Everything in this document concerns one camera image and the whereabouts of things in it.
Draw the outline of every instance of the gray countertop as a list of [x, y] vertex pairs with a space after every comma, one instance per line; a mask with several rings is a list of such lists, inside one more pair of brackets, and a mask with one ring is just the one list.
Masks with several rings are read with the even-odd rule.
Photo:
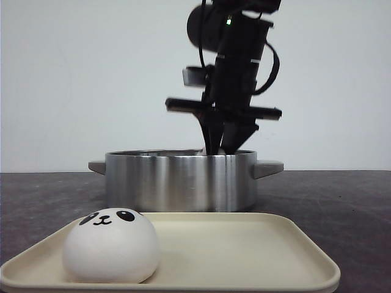
[[[95, 173], [1, 174], [1, 264], [105, 207]], [[340, 267], [336, 292], [391, 292], [390, 171], [284, 171], [258, 181], [251, 211], [294, 221]]]

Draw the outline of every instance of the white backdrop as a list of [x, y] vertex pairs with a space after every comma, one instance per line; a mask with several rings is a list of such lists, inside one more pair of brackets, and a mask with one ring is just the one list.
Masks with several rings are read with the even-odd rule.
[[[186, 35], [200, 0], [3, 0], [2, 172], [86, 171], [107, 151], [197, 148], [200, 99], [181, 69], [199, 64]], [[391, 169], [391, 1], [282, 0], [267, 18], [281, 59], [253, 106], [278, 107], [244, 145], [288, 170]], [[214, 55], [206, 60], [214, 62]], [[272, 54], [265, 49], [258, 83]]]

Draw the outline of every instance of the metal pot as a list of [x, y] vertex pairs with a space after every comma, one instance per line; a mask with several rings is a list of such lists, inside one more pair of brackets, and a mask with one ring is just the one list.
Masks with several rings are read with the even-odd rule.
[[121, 151], [89, 168], [106, 176], [108, 206], [155, 212], [232, 212], [251, 207], [256, 181], [283, 170], [255, 151], [202, 156], [200, 150]]

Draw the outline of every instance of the beige tray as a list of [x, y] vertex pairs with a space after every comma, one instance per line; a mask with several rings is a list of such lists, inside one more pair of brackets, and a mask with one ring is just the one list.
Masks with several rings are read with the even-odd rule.
[[77, 221], [6, 262], [6, 292], [333, 292], [340, 270], [291, 220], [256, 213], [145, 213], [162, 258], [141, 284], [70, 283], [64, 239]]

